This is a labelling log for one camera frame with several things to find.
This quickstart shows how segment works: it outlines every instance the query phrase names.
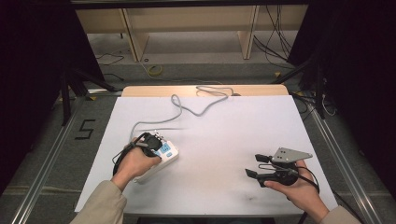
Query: floor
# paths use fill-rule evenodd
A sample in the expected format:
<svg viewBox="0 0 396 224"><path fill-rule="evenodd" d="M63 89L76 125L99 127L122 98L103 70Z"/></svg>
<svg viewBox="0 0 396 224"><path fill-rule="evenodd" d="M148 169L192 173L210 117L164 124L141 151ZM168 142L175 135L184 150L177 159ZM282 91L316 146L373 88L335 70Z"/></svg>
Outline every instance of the floor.
<svg viewBox="0 0 396 224"><path fill-rule="evenodd" d="M270 34L259 32L256 36L266 43ZM291 45L295 36L296 32L285 32L285 37ZM120 88L128 85L196 85L203 81L264 84L274 80L278 72L287 73L289 69L285 67L290 67L277 57L267 56L267 60L265 54L256 46L252 49L251 58L243 60L235 32L152 34L142 63L133 61L126 39L120 38L118 34L89 35L89 39L106 82ZM268 46L283 54L279 39L273 38ZM152 79L146 74L143 67L147 69L152 65L163 67L161 79ZM295 77L285 85L289 91L298 91L298 81L299 77ZM100 89L91 83L86 85L91 90ZM73 219L74 207L118 97L117 94L102 91L92 91L90 96L82 101L74 100L76 117L67 130L61 126L62 102L57 101L54 104L51 116L35 143L35 149L26 156L0 198L0 223L12 222L24 195L36 182L42 164L46 163L47 156L59 140L59 133L65 133L61 149L54 155L54 163L44 180L44 187L39 191L33 209L28 211L26 222L68 223ZM305 111L305 104L299 100L295 102L302 112L305 128L331 187L350 203L361 217L366 218L366 223L396 223L395 200L382 185L367 159L359 153L359 148L342 116L326 114L326 119L321 120L311 107ZM92 128L94 132L89 139L78 140L79 137L85 136L79 129L83 120L87 119L94 121L86 122L87 126L84 127ZM339 151L342 152L341 158L337 158ZM340 167L340 160L347 161L352 173ZM356 185L353 184L362 192L356 192L353 189ZM361 204L361 199L369 203ZM374 212L370 209L367 212L367 206L372 207ZM276 223L297 223L298 219L276 217ZM124 223L135 221L136 217L125 216ZM305 223L313 222L309 218Z"/></svg>

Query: power cord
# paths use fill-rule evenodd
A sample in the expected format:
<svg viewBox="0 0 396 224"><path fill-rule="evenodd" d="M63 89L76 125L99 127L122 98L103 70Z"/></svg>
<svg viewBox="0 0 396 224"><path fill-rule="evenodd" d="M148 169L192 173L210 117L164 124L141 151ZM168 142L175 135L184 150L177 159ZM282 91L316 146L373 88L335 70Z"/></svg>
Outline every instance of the power cord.
<svg viewBox="0 0 396 224"><path fill-rule="evenodd" d="M114 61L114 62L112 62L112 63L101 63L102 65L111 65L113 63L117 63L117 62L121 61L122 59L124 59L124 56L122 56L122 55L114 55L114 54L111 54L111 53L104 53L104 54L102 54L101 56L99 56L96 59L101 59L101 58L103 58L106 55L109 55L109 56L112 56L112 57L117 57L119 59Z"/></svg>
<svg viewBox="0 0 396 224"><path fill-rule="evenodd" d="M161 81L171 81L171 82L182 82L182 81L197 81L197 82L202 82L202 83L216 83L216 84L220 84L223 85L221 82L219 81L204 81L204 80L200 80L200 79L194 79L194 78L183 78L183 79L166 79L166 78L160 78L160 77L156 77L159 76L162 71L163 71L163 67L160 66L160 73L154 73L152 72L152 70L157 67L156 65L151 66L149 69L147 69L145 67L145 65L143 65L140 61L139 61L140 65L143 67L143 69L146 71L146 74L148 75L149 78L154 79L154 80L161 80Z"/></svg>
<svg viewBox="0 0 396 224"><path fill-rule="evenodd" d="M224 97L222 97L222 98L218 99L217 101L214 101L214 102L210 103L209 105L207 105L201 113L196 113L196 112L192 111L191 109L187 108L186 106L183 106L182 103L181 103L181 101L180 101L180 98L179 98L176 94L173 94L173 95L171 96L171 102L172 102L173 105L175 105L175 106L177 106L177 107L179 108L179 111L178 111L177 115L175 115L174 117L172 117L172 118L170 118L170 119L165 119L165 120L158 120L158 121L138 121L138 122L134 125L134 127L132 128L131 133L130 133L130 138L129 138L129 139L132 139L132 138L133 138L133 136L134 136L134 129L136 128L136 126L137 126L138 124L143 124L143 123L144 123L144 124L159 124L159 123L165 123L165 122L168 122L168 121L171 121L171 120L174 120L174 119L177 119L178 117L180 117L180 115L181 115L182 112L183 112L183 109L190 111L190 112L191 112L194 116L196 116L196 117L201 117L204 113L206 113L206 111L207 111L212 105L215 105L215 104L217 104L217 103L219 103L219 102L221 102L221 101L225 101L225 100L227 100L228 97L229 97L229 96L228 96L226 93L224 93L224 92L221 92L221 91L210 91L210 90L206 90L206 89L229 90L229 91L231 91L231 93L233 94L233 89L232 89L232 88L226 88L226 87L219 88L219 87L209 87L209 86L196 86L196 89L197 89L198 91L205 91L205 92L209 92L209 93L220 94L220 95L223 95Z"/></svg>

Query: finger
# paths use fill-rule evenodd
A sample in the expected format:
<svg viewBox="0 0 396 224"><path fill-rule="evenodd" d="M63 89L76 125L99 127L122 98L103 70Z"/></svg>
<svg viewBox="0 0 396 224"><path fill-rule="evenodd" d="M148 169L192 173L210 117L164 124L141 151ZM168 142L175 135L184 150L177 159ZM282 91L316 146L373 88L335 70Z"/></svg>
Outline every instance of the finger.
<svg viewBox="0 0 396 224"><path fill-rule="evenodd" d="M296 166L307 168L305 161L303 161L303 160L297 161ZM310 175L309 171L306 169L299 169L298 172L300 173L300 175Z"/></svg>
<svg viewBox="0 0 396 224"><path fill-rule="evenodd" d="M153 165L159 164L161 162L161 157L152 157Z"/></svg>
<svg viewBox="0 0 396 224"><path fill-rule="evenodd" d="M267 181L264 182L264 185L265 185L265 187L267 187L269 189L273 189L273 190L279 191L279 192L281 192L281 193L283 193L285 195L288 192L288 187L286 187L286 186L284 186L284 185L282 185L282 184L280 184L278 182L275 182L275 181L267 180Z"/></svg>
<svg viewBox="0 0 396 224"><path fill-rule="evenodd" d="M306 168L306 164L305 164L305 161L304 161L304 160L299 160L299 161L296 161L296 165L297 165L297 166L301 166L301 167L305 167L305 168Z"/></svg>

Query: right hand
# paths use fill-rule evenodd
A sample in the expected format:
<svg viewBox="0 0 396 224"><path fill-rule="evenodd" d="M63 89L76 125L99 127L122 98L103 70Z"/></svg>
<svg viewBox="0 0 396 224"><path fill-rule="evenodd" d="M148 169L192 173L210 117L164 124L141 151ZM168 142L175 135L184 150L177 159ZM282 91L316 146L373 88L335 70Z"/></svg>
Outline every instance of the right hand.
<svg viewBox="0 0 396 224"><path fill-rule="evenodd" d="M296 166L306 168L304 161L297 161ZM313 181L312 175L304 168L299 168L298 172L299 175ZM329 209L320 199L317 189L301 178L298 178L290 186L285 186L275 181L265 181L264 185L267 188L285 194L295 206L307 212L317 223L329 213Z"/></svg>

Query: white device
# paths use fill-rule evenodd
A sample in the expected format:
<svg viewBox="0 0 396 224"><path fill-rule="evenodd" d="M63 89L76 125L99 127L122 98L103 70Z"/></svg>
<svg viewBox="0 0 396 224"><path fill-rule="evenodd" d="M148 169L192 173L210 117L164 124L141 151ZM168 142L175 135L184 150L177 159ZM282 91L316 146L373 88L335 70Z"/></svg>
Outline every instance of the white device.
<svg viewBox="0 0 396 224"><path fill-rule="evenodd" d="M172 161L175 161L178 158L178 149L170 141L164 142L163 146L160 149L158 149L157 151L152 150L152 152L157 154L157 156L161 157L161 159L162 159L161 162L159 164L154 165L153 167L151 167L143 175L136 177L134 179L134 182L141 183L141 182L145 181L151 175L157 173L163 167L167 166Z"/></svg>

